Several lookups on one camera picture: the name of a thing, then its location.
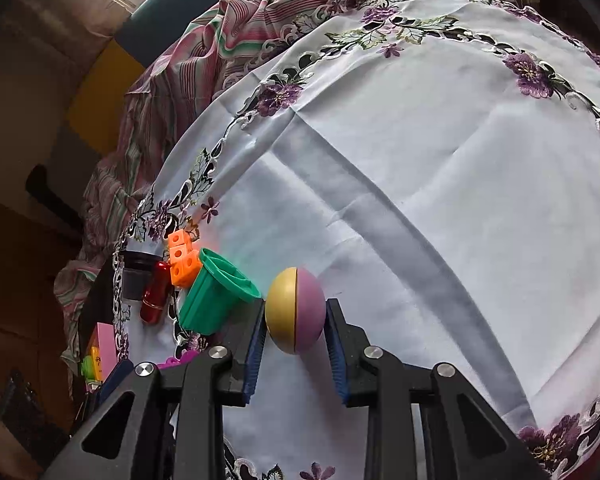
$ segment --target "green object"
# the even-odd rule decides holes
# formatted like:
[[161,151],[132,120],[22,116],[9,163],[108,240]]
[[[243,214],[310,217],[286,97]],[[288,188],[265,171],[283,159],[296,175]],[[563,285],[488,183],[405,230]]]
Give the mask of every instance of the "green object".
[[87,355],[80,363],[80,373],[85,379],[96,380],[96,371],[93,368],[93,358]]
[[202,268],[180,310],[180,326],[203,335],[217,332],[234,307],[260,298],[260,291],[220,254],[200,249]]

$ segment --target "orange cube stack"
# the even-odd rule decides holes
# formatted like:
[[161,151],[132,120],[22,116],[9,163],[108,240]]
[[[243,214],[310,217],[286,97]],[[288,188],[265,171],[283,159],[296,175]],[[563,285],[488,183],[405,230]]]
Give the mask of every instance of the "orange cube stack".
[[182,288],[190,287],[202,268],[198,250],[193,248],[191,236],[184,229],[171,233],[168,237],[168,248],[171,283]]

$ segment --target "pink box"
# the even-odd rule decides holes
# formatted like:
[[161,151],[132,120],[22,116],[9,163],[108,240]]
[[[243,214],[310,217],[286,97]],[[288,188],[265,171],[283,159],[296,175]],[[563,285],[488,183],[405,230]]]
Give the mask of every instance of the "pink box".
[[102,367],[102,379],[106,380],[113,368],[118,364],[116,354],[116,339],[113,335],[113,325],[96,323],[88,349],[95,346],[100,351],[100,366]]

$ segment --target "ball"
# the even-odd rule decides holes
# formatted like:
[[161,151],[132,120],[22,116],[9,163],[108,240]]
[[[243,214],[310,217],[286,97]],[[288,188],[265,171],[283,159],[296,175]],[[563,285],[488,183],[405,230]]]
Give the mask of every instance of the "ball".
[[274,343],[283,352],[299,354],[320,337],[326,306],[324,292],[314,275],[289,267],[273,280],[264,306],[264,317]]

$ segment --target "crumpled fabric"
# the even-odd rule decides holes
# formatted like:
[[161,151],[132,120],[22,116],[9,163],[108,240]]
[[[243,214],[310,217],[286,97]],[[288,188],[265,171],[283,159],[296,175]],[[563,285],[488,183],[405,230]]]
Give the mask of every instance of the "crumpled fabric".
[[118,147],[84,192],[82,249],[54,283],[67,362],[79,357],[77,322],[91,284],[182,134],[213,99],[327,20],[341,1],[220,0],[128,90]]

